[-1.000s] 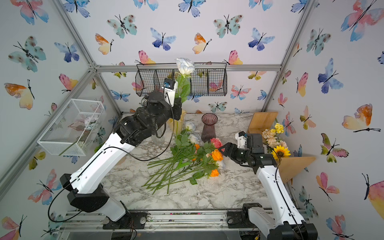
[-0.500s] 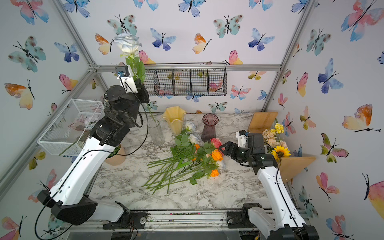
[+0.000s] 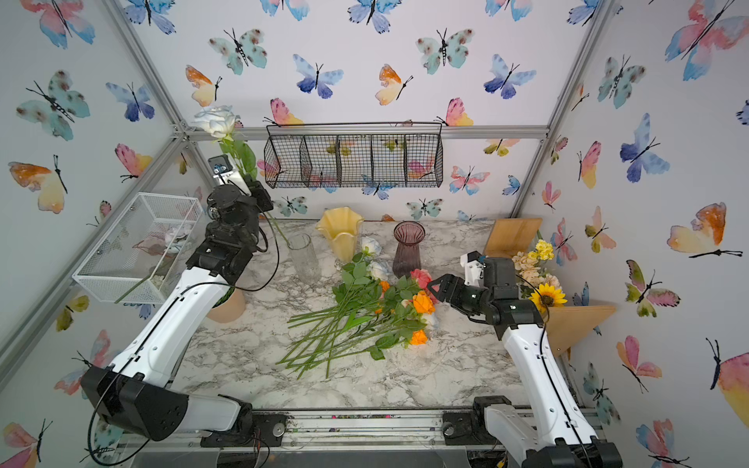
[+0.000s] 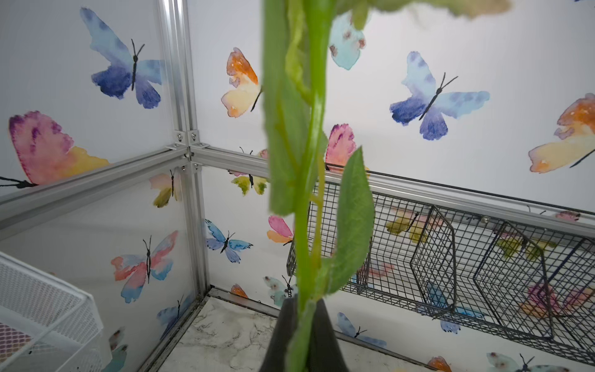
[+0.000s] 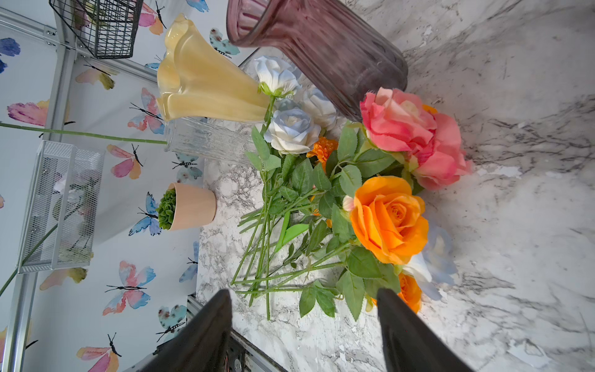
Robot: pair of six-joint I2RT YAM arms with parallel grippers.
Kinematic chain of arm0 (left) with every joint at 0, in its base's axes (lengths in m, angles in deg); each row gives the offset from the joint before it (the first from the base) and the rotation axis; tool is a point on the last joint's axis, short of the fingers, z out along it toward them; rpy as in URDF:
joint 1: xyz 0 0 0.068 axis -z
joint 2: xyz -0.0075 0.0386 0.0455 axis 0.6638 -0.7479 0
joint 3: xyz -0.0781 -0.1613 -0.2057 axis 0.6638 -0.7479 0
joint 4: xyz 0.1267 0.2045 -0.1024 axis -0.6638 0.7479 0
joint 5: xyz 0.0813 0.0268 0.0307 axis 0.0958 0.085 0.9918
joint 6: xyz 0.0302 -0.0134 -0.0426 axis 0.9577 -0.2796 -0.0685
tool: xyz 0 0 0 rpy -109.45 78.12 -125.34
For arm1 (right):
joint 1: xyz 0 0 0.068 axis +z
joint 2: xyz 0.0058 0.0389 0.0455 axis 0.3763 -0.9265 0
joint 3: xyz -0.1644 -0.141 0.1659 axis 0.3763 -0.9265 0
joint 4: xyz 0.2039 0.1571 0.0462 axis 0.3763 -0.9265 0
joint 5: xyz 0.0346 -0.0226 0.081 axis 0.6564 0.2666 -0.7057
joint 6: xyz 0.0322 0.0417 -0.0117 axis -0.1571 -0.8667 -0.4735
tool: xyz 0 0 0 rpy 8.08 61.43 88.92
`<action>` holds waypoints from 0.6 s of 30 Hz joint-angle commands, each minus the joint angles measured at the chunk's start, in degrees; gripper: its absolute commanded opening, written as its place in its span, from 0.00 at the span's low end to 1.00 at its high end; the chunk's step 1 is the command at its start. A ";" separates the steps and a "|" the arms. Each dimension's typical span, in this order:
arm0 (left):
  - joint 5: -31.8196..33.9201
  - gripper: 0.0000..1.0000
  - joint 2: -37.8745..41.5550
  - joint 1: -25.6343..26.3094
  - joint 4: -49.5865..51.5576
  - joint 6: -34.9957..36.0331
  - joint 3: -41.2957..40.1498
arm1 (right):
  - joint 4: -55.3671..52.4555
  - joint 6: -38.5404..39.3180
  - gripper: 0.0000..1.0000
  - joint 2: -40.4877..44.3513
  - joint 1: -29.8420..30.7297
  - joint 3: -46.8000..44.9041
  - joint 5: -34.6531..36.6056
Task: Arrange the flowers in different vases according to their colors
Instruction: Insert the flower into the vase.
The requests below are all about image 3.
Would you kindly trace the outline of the white rose stem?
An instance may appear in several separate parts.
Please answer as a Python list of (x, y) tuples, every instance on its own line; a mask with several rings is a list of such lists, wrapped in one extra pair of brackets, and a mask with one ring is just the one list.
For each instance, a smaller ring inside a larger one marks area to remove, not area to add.
[(371, 236), (361, 238), (361, 251), (367, 257), (378, 257), (382, 253), (382, 246)]
[[(203, 108), (193, 116), (191, 125), (206, 132), (220, 147), (222, 154), (229, 155), (243, 177), (248, 189), (250, 183), (261, 183), (257, 178), (257, 158), (249, 144), (237, 140), (234, 134), (240, 128), (240, 117), (232, 111), (230, 105)], [(277, 228), (282, 239), (288, 246), (288, 237), (280, 229), (272, 214), (265, 212), (264, 216), (271, 225)]]
[(371, 261), (368, 266), (369, 275), (380, 282), (388, 282), (391, 276), (389, 266), (383, 261)]

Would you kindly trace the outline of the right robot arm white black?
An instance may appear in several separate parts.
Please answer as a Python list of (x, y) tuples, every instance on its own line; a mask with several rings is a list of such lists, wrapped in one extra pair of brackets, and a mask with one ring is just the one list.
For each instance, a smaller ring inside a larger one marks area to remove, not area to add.
[(445, 274), (427, 289), (470, 321), (489, 325), (515, 364), (534, 415), (519, 417), (504, 398), (476, 399), (474, 420), (519, 467), (620, 467), (616, 445), (599, 438), (565, 384), (546, 333), (544, 316), (520, 297), (511, 259), (463, 255), (462, 277)]

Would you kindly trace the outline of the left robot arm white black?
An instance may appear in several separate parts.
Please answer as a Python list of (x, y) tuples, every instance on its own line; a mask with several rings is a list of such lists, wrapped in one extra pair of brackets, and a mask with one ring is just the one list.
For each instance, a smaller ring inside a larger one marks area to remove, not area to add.
[(230, 397), (190, 396), (171, 381), (193, 335), (244, 273), (267, 249), (259, 217), (272, 209), (258, 181), (244, 188), (222, 184), (207, 199), (211, 220), (205, 238), (186, 262), (177, 286), (151, 322), (106, 367), (91, 366), (81, 384), (94, 407), (91, 423), (105, 422), (154, 442), (206, 431), (224, 442), (248, 441), (251, 404)]

